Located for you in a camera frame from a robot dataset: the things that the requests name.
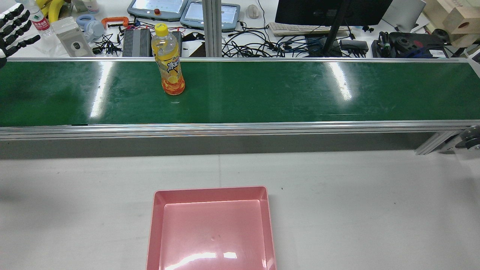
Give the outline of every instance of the tablet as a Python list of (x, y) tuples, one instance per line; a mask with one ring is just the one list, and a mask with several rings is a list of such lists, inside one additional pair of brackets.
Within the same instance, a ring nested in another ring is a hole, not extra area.
[[(222, 3), (222, 32), (235, 30), (239, 18), (240, 6)], [(204, 12), (202, 1), (189, 0), (180, 18), (180, 23), (188, 28), (204, 28)]]
[(138, 18), (175, 22), (180, 20), (186, 5), (187, 0), (133, 0), (127, 12)]

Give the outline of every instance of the keyboard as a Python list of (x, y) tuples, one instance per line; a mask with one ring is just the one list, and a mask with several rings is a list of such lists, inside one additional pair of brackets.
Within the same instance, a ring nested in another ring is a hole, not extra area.
[[(314, 25), (285, 25), (278, 23), (269, 23), (270, 30), (276, 36), (296, 36), (308, 34), (328, 34), (330, 26), (314, 26)], [(339, 32), (348, 31), (348, 27), (340, 26)]]

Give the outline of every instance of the banana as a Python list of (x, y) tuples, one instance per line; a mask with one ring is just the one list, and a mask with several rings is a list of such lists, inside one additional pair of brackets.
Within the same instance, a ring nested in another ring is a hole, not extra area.
[(39, 8), (43, 8), (45, 4), (47, 3), (47, 0), (36, 0), (36, 4), (38, 5)]
[(48, 16), (48, 10), (50, 9), (51, 2), (48, 2), (42, 9), (42, 13), (45, 17)]
[(48, 20), (51, 23), (59, 20), (60, 8), (64, 3), (64, 0), (52, 0), (50, 3), (50, 7), (48, 9)]

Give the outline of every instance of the orange clamp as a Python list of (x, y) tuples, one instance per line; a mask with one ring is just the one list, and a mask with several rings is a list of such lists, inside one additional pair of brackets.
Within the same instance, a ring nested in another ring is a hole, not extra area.
[(110, 22), (123, 22), (123, 26), (128, 26), (128, 18), (127, 17), (108, 17), (102, 20), (103, 27), (107, 28), (107, 23)]

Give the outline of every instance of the black monitor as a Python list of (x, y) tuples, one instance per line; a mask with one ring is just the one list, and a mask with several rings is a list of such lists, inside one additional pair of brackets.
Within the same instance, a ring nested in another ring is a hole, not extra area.
[(393, 0), (279, 0), (275, 22), (332, 26), (322, 49), (328, 55), (343, 26), (377, 25)]

